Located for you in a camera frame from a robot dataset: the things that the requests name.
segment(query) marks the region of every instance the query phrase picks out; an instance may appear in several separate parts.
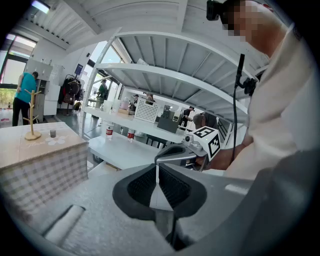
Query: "man in teal shirt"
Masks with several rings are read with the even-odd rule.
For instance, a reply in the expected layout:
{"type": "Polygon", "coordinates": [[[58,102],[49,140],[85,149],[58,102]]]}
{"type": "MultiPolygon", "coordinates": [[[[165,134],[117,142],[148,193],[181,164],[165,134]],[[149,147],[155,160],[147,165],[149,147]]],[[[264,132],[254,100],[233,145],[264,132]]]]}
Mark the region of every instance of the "man in teal shirt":
{"type": "MultiPolygon", "coordinates": [[[[18,87],[14,96],[12,109],[12,126],[18,125],[19,113],[21,110],[22,117],[28,118],[28,109],[30,107],[29,102],[31,100],[31,95],[25,91],[27,89],[30,93],[32,90],[36,91],[36,79],[38,77],[38,72],[33,72],[32,74],[23,73],[19,76],[18,87]]],[[[23,119],[23,125],[28,125],[29,122],[23,119]]]]}

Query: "white shirt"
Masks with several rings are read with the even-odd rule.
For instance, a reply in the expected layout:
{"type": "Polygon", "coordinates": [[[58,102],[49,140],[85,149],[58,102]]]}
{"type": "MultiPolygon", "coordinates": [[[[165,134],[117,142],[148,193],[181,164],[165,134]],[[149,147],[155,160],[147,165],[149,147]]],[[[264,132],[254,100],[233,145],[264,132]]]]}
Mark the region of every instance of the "white shirt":
{"type": "Polygon", "coordinates": [[[254,179],[260,170],[275,166],[297,151],[281,113],[307,82],[315,66],[306,42],[291,25],[251,97],[248,134],[253,143],[238,154],[225,176],[254,179]]]}

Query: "white basket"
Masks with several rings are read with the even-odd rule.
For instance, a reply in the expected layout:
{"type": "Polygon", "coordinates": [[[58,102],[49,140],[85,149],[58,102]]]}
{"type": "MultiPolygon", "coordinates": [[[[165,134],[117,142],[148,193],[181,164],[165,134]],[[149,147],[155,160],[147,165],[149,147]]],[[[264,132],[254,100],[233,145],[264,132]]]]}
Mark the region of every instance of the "white basket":
{"type": "Polygon", "coordinates": [[[154,123],[156,121],[159,108],[160,106],[157,103],[145,98],[139,98],[136,104],[134,118],[154,123]]]}

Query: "teal shirt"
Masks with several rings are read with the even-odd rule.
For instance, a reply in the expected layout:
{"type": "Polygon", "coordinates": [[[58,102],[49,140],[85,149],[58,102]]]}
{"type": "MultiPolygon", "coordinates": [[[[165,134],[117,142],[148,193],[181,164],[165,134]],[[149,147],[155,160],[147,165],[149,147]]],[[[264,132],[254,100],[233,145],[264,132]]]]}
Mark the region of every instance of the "teal shirt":
{"type": "Polygon", "coordinates": [[[18,98],[19,100],[22,100],[26,103],[29,103],[31,100],[31,95],[25,91],[27,89],[30,93],[32,90],[36,92],[36,80],[32,74],[29,73],[23,73],[23,79],[21,83],[21,91],[18,93],[15,93],[15,98],[18,98]]]}

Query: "plastic bottle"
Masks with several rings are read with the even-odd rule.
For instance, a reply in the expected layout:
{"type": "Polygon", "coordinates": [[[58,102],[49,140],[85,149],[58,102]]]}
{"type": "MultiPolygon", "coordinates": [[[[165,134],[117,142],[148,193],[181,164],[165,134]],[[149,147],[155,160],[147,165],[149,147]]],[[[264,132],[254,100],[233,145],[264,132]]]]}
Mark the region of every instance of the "plastic bottle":
{"type": "Polygon", "coordinates": [[[132,143],[132,141],[134,140],[134,136],[135,136],[135,130],[129,129],[127,138],[130,143],[132,143]]]}
{"type": "Polygon", "coordinates": [[[113,132],[114,132],[114,123],[110,122],[106,126],[105,137],[107,140],[111,141],[113,132]]]}

